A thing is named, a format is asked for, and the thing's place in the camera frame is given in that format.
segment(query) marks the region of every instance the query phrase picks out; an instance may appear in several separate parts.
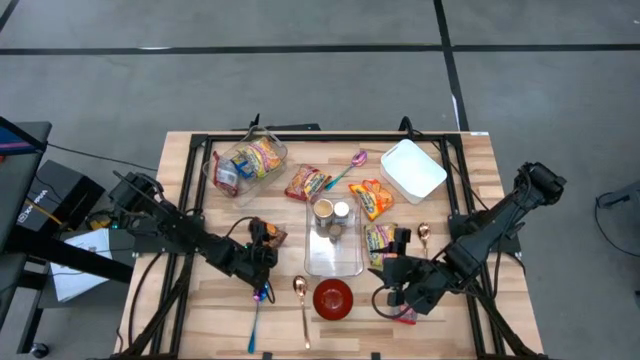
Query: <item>wooden tabletop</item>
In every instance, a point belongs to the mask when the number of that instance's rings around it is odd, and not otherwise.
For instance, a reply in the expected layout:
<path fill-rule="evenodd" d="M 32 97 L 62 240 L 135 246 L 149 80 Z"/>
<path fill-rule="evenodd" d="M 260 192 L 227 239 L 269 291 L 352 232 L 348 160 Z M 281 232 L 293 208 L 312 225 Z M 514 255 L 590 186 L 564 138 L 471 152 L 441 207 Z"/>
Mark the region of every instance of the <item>wooden tabletop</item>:
<path fill-rule="evenodd" d="M 177 204 L 188 153 L 190 132 L 170 132 L 167 135 L 158 180 L 163 184 L 165 196 Z M 504 195 L 498 169 L 486 134 L 462 134 L 465 158 L 473 189 L 483 201 L 492 206 Z M 214 143 L 214 149 L 224 151 L 231 142 Z M 359 150 L 369 153 L 367 163 L 351 170 L 331 191 L 349 194 L 347 184 L 376 178 L 393 193 L 395 204 L 376 219 L 376 223 L 396 222 L 412 229 L 407 254 L 421 256 L 422 244 L 415 234 L 417 225 L 426 221 L 433 234 L 429 240 L 429 254 L 435 255 L 450 241 L 447 216 L 450 214 L 446 185 L 443 183 L 419 205 L 412 205 L 380 175 L 380 157 L 394 143 L 387 142 L 287 142 L 289 153 L 286 172 L 263 193 L 243 208 L 234 208 L 212 183 L 207 183 L 204 200 L 206 230 L 224 234 L 242 216 L 256 215 L 276 225 L 285 226 L 289 236 L 279 252 L 278 265 L 271 272 L 271 283 L 276 303 L 261 306 L 257 329 L 256 354 L 247 353 L 256 305 L 252 290 L 237 278 L 228 278 L 200 256 L 196 257 L 189 288 L 189 300 L 182 333 L 180 358 L 260 358 L 263 351 L 274 358 L 370 358 L 372 352 L 381 352 L 383 358 L 475 358 L 469 313 L 463 295 L 446 294 L 428 316 L 420 315 L 416 325 L 406 325 L 378 316 L 371 307 L 371 294 L 381 285 L 374 275 L 365 271 L 359 276 L 343 279 L 353 291 L 354 307 L 343 320 L 327 321 L 314 310 L 311 297 L 322 280 L 309 276 L 304 270 L 305 257 L 305 204 L 285 197 L 284 188 L 300 164 L 311 164 L 331 174 L 338 174 L 350 163 Z M 440 162 L 440 153 L 430 143 L 418 145 L 434 160 Z M 193 204 L 195 185 L 200 172 L 200 158 L 196 158 L 190 203 Z M 457 194 L 462 185 L 455 175 Z M 368 222 L 363 216 L 363 223 Z M 239 242 L 249 241 L 245 226 L 238 226 L 231 235 Z M 363 252 L 368 265 L 366 252 Z M 133 291 L 153 255 L 140 257 L 135 265 L 129 296 L 125 306 L 120 332 L 127 338 L 128 314 Z M 158 306 L 167 255 L 163 255 L 147 277 L 135 308 L 134 338 L 147 324 Z M 489 259 L 493 274 L 494 257 Z M 292 289 L 292 279 L 304 275 L 310 283 L 307 295 L 307 316 L 311 350 L 305 350 L 302 319 L 298 299 Z M 533 309 L 522 269 L 508 257 L 502 258 L 498 308 L 526 345 L 542 351 Z M 388 311 L 385 297 L 377 301 L 382 311 Z M 487 351 L 492 351 L 488 319 L 481 309 L 481 321 Z M 168 351 L 173 326 L 173 312 L 167 317 L 162 350 Z"/>

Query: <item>table leg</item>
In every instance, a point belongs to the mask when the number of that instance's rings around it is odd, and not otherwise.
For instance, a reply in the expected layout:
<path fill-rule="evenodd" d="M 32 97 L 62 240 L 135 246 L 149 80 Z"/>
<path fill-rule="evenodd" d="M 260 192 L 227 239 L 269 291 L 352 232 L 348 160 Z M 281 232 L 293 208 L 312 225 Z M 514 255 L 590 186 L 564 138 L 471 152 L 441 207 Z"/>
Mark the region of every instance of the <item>table leg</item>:
<path fill-rule="evenodd" d="M 71 246 L 63 241 L 44 238 L 38 233 L 14 226 L 6 249 L 23 252 L 72 269 L 128 284 L 133 268 L 123 263 Z"/>

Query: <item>orange snack bag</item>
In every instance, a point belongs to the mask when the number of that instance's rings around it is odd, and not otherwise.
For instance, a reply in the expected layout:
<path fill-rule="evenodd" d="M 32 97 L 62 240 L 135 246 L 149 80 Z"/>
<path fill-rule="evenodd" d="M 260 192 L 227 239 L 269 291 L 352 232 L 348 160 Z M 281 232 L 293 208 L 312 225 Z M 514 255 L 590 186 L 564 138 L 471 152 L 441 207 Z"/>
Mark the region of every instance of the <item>orange snack bag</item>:
<path fill-rule="evenodd" d="M 393 205 L 393 196 L 380 185 L 378 180 L 364 180 L 362 185 L 349 185 L 349 190 L 358 195 L 370 221 L 375 220 Z"/>

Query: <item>black metal frame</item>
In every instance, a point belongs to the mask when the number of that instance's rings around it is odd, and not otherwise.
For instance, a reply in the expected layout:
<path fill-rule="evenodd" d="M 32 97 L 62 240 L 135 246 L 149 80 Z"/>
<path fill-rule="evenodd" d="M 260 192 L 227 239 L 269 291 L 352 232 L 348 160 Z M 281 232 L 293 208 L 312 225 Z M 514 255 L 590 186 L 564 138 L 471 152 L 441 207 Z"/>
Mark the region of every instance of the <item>black metal frame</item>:
<path fill-rule="evenodd" d="M 397 133 L 397 134 L 319 134 L 314 132 L 309 132 L 305 134 L 278 134 L 278 138 L 282 141 L 389 141 L 395 142 L 400 141 L 402 139 L 409 138 L 416 142 L 436 142 L 440 148 L 440 154 L 442 156 L 442 163 L 445 171 L 447 172 L 446 179 L 446 187 L 447 193 L 449 195 L 449 204 L 451 207 L 451 218 L 456 218 L 459 220 L 463 220 L 466 215 L 460 214 L 460 205 L 458 204 L 458 198 L 455 188 L 454 175 L 452 172 L 452 164 L 449 153 L 449 146 L 453 147 L 455 151 L 456 160 L 458 163 L 458 169 L 460 171 L 460 176 L 462 177 L 462 182 L 466 184 L 470 184 L 469 174 L 467 171 L 464 149 L 462 145 L 462 139 L 460 134 L 422 134 L 413 130 L 411 126 L 411 122 L 408 121 L 407 118 L 403 119 L 401 122 L 400 131 L 406 131 L 406 133 Z M 179 208 L 181 210 L 185 210 L 187 204 L 187 198 L 190 192 L 190 184 L 192 181 L 192 176 L 195 170 L 195 158 L 197 151 L 200 147 L 204 147 L 203 155 L 202 155 L 202 164 L 207 161 L 211 157 L 211 151 L 213 147 L 213 143 L 220 141 L 239 141 L 244 137 L 244 134 L 194 134 L 191 137 L 189 143 L 189 153 L 187 156 L 187 165 L 185 167 L 185 172 L 183 176 L 183 183 L 180 193 L 180 202 Z M 197 183 L 196 190 L 196 199 L 195 199 L 195 207 L 193 208 L 194 215 L 200 216 L 202 214 L 202 204 L 204 202 L 205 196 L 205 186 L 206 186 L 206 178 L 199 172 L 200 176 Z M 465 204 L 468 213 L 475 211 L 475 205 L 473 201 L 473 194 L 471 189 L 466 186 L 463 186 L 463 196 L 465 199 Z M 170 254 L 169 262 L 167 263 L 167 269 L 165 271 L 164 282 L 162 286 L 162 294 L 160 298 L 160 303 L 162 304 L 165 300 L 167 300 L 169 293 L 172 288 L 173 278 L 175 274 L 175 263 L 176 263 L 177 255 Z M 185 265 L 189 269 L 189 273 L 191 271 L 191 266 L 193 264 L 193 254 L 187 254 L 185 257 Z M 487 294 L 491 292 L 491 284 L 489 279 L 488 269 L 483 269 L 481 274 L 482 287 L 483 291 Z M 177 301 L 177 311 L 175 314 L 175 325 L 171 337 L 171 346 L 170 346 L 170 354 L 178 354 L 180 348 L 180 339 L 182 334 L 182 328 L 184 325 L 184 317 L 186 312 L 186 302 L 188 296 L 188 287 L 184 289 L 184 291 L 180 294 Z M 475 298 L 471 296 L 467 296 L 467 304 L 469 309 L 469 318 L 471 331 L 473 334 L 474 345 L 476 355 L 481 357 L 483 355 L 487 355 L 485 341 L 482 333 L 482 325 L 480 321 L 480 315 L 478 311 L 478 304 Z M 505 347 L 503 338 L 500 335 L 498 329 L 494 326 L 493 323 L 490 323 L 491 326 L 491 334 L 493 345 L 495 349 L 495 354 L 497 355 L 505 355 Z M 162 329 L 161 325 L 158 327 L 158 330 L 154 334 L 151 346 L 151 354 L 158 354 L 160 350 L 160 345 L 162 341 Z"/>

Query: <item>white plastic container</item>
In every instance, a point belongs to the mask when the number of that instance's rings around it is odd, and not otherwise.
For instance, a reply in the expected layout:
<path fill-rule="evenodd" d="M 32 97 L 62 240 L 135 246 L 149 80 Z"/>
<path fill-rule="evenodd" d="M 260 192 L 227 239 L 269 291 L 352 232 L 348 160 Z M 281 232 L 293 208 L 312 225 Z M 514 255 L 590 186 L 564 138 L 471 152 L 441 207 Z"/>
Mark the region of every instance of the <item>white plastic container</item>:
<path fill-rule="evenodd" d="M 414 205 L 447 178 L 447 172 L 408 139 L 382 155 L 380 173 Z"/>

